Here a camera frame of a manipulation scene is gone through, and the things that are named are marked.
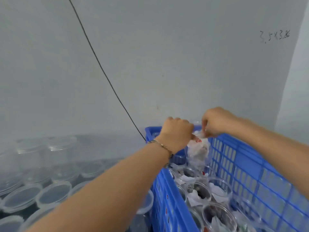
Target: black wire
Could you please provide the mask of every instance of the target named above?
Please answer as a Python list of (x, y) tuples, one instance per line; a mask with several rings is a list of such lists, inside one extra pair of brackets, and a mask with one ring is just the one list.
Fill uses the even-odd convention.
[(78, 21), (79, 21), (79, 23), (80, 23), (80, 26), (81, 26), (82, 29), (83, 29), (84, 35), (85, 35), (85, 37), (87, 38), (87, 41), (88, 41), (88, 43), (89, 43), (89, 45), (90, 45), (90, 48), (91, 48), (93, 54), (95, 55), (95, 58), (97, 59), (97, 62), (98, 62), (98, 64), (99, 64), (99, 66), (100, 66), (102, 72), (104, 73), (104, 75), (105, 75), (107, 81), (109, 82), (109, 84), (110, 84), (111, 88), (113, 89), (113, 91), (114, 91), (116, 97), (118, 98), (118, 101), (120, 102), (120, 104), (122, 105), (122, 107), (125, 109), (126, 113), (128, 114), (130, 120), (131, 120), (132, 123), (134, 124), (134, 126), (135, 126), (135, 128), (137, 129), (137, 131), (139, 132), (139, 134), (140, 134), (140, 135), (143, 137), (143, 139), (146, 141), (146, 139), (144, 138), (144, 136), (142, 135), (142, 133), (138, 130), (136, 124), (135, 124), (134, 121), (132, 120), (132, 118), (131, 118), (130, 114), (128, 113), (127, 109), (126, 109), (125, 106), (122, 104), (122, 102), (121, 102), (120, 98), (118, 97), (116, 91), (114, 90), (114, 87), (112, 86), (112, 84), (111, 84), (109, 78), (107, 77), (106, 73), (104, 72), (104, 70), (103, 70), (103, 68), (102, 68), (102, 66), (101, 66), (101, 63), (100, 63), (100, 61), (98, 60), (98, 57), (97, 57), (97, 55), (95, 54), (95, 51), (94, 51), (94, 49), (93, 49), (93, 47), (92, 47), (92, 45), (91, 45), (91, 43), (90, 43), (90, 41), (89, 41), (89, 38), (88, 38), (88, 36), (87, 36), (87, 34), (86, 34), (86, 32), (85, 32), (85, 29), (84, 29), (84, 27), (83, 27), (83, 24), (82, 24), (82, 22), (80, 21), (80, 18), (79, 18), (79, 16), (78, 16), (77, 12), (76, 12), (76, 9), (75, 9), (75, 7), (73, 6), (73, 3), (72, 3), (71, 0), (69, 0), (69, 2), (71, 3), (71, 6), (73, 7), (73, 10), (74, 10), (74, 12), (75, 12), (75, 15), (76, 15), (76, 17), (77, 17), (77, 19), (78, 19)]

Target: hand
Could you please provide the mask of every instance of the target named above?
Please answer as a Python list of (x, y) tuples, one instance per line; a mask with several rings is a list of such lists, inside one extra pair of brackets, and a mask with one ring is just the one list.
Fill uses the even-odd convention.
[(165, 145), (173, 153), (176, 153), (183, 149), (191, 138), (194, 137), (192, 134), (193, 128), (194, 125), (190, 124), (187, 120), (168, 117), (156, 140)]
[(202, 130), (206, 137), (216, 137), (228, 133), (229, 127), (238, 117), (222, 107), (208, 109), (202, 118)]

